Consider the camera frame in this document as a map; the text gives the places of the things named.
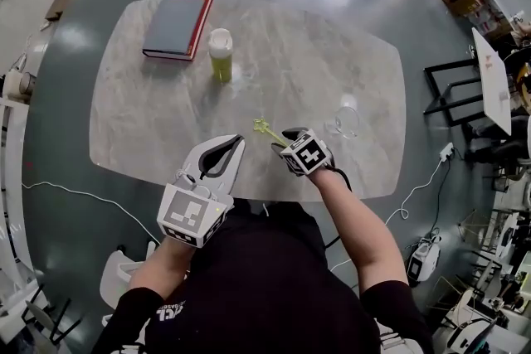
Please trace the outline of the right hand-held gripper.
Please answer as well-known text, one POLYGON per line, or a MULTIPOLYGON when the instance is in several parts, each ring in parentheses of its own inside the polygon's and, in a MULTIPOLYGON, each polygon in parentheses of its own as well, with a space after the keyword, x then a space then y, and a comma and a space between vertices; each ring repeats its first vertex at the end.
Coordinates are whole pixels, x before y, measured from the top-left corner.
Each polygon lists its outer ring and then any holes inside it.
POLYGON ((296 176, 308 176, 319 168, 334 166, 333 154, 313 129, 295 127, 281 133, 290 140, 288 146, 272 143, 270 147, 296 176))

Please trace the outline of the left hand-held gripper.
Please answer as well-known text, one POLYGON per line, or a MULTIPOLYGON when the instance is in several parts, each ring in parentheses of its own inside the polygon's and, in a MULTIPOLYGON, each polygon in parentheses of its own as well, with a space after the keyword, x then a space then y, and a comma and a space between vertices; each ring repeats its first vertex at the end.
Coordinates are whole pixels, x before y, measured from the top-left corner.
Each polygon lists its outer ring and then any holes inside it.
POLYGON ((157 223, 168 237, 202 248, 233 207, 231 192, 246 148, 241 135, 223 135, 196 145, 175 183, 166 185, 157 223), (213 182, 208 186, 198 179, 213 182))

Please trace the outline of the yellow star wand stirrer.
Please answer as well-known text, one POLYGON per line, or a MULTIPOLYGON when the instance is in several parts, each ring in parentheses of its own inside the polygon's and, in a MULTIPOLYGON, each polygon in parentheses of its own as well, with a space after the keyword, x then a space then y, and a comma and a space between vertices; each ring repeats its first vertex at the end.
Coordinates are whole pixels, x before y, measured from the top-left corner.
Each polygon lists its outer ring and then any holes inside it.
POLYGON ((270 129, 270 125, 265 121, 264 118, 253 120, 253 130, 263 134, 267 134, 268 136, 273 138, 282 148, 286 148, 288 146, 288 144, 281 136, 277 135, 270 129))

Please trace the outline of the clear drinking glass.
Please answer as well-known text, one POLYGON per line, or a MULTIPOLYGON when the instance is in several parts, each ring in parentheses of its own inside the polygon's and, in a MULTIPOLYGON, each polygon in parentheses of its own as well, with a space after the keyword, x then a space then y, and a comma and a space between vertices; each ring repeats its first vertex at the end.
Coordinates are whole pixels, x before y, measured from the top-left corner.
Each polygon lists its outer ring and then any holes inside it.
POLYGON ((359 124, 357 111, 350 106, 342 106, 324 123, 324 129, 331 134, 351 139, 358 136, 359 124))

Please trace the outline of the person's right forearm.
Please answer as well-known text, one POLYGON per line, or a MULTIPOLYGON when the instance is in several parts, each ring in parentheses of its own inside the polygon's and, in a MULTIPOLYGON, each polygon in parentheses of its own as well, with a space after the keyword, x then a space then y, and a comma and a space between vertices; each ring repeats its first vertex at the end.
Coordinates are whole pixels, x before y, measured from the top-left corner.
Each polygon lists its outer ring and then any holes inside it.
POLYGON ((309 179, 318 188, 357 270, 359 291, 386 281, 407 284, 401 251, 384 222, 347 188, 336 172, 320 168, 309 179))

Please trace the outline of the person's left forearm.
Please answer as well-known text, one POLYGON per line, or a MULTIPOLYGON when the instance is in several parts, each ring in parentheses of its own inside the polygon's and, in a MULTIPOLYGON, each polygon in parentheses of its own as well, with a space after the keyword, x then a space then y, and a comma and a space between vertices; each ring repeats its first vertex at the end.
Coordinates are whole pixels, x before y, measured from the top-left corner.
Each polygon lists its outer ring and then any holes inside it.
POLYGON ((195 251, 194 246, 165 237, 134 272, 128 290, 149 289, 167 299, 185 280, 195 251))

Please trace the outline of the green bottle with white cap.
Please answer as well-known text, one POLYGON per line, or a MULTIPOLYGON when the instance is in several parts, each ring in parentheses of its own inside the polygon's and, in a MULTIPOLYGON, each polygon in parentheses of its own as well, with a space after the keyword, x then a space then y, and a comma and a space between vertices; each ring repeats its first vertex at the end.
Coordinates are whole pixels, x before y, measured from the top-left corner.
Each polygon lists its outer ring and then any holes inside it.
POLYGON ((208 53, 214 76, 222 83, 231 81, 233 40, 225 28, 212 30, 208 38, 208 53))

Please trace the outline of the person's black shirt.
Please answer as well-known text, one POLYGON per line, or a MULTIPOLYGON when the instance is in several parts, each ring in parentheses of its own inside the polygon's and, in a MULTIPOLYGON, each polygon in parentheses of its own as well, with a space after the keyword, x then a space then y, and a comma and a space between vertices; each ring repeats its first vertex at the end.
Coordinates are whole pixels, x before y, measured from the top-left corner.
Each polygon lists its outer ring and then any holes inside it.
POLYGON ((255 215, 238 205, 192 257, 171 295, 132 289, 91 354, 381 354, 380 327, 434 354, 431 332, 399 281, 354 292, 328 267, 300 206, 255 215))

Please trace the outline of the white plastic chair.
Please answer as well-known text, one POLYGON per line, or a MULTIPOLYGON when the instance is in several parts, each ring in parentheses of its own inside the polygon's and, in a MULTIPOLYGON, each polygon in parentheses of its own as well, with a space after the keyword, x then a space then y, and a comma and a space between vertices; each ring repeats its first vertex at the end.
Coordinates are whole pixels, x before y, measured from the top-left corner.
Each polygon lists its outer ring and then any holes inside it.
POLYGON ((129 282, 144 261, 133 261, 125 254, 125 248, 120 245, 111 253, 100 280, 100 296, 114 311, 119 299, 128 290, 129 282))

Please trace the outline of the red and grey book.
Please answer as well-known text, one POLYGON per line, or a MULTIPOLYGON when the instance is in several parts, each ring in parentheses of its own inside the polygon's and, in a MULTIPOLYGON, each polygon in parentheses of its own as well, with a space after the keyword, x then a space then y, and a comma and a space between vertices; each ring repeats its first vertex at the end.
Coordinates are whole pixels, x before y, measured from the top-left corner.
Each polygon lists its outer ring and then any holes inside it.
POLYGON ((144 38, 147 57, 192 61, 213 0, 161 0, 144 38))

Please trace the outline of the white floor device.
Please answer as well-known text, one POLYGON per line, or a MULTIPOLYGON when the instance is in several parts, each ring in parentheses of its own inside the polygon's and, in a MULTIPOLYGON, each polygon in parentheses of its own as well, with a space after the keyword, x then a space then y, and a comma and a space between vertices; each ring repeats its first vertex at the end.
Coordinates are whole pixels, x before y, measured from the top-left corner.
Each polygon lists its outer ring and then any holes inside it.
POLYGON ((434 272, 441 255, 441 237, 422 238, 407 262, 407 278, 411 286, 427 281, 434 272))

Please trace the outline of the white metal frame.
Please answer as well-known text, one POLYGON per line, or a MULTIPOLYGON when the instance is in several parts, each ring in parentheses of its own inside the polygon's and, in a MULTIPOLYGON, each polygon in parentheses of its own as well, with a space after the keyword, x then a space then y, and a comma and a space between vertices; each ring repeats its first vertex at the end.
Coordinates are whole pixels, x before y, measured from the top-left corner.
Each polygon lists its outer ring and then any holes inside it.
POLYGON ((33 273, 22 202, 28 106, 0 97, 0 270, 22 289, 33 273))

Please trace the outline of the white table with black frame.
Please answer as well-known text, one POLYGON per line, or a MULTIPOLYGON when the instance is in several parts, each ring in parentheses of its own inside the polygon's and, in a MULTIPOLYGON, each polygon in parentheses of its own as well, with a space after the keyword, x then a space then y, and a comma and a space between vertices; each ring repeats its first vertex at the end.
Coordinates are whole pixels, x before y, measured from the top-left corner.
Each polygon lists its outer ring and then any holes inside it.
POLYGON ((424 115, 443 113, 449 127, 459 126, 464 123, 488 118, 507 135, 511 130, 511 108, 509 83, 504 62, 499 54, 476 30, 472 30, 475 55, 470 59, 452 61, 441 65, 428 66, 424 69, 424 75, 431 89, 433 100, 423 111, 424 115), (436 83, 435 73, 455 70, 465 67, 476 67, 480 75, 465 80, 457 80, 449 83, 441 90, 436 83), (464 85, 481 85, 481 93, 465 99, 453 100, 451 91, 464 85), (451 111, 469 104, 481 102, 480 112, 455 119, 451 111))

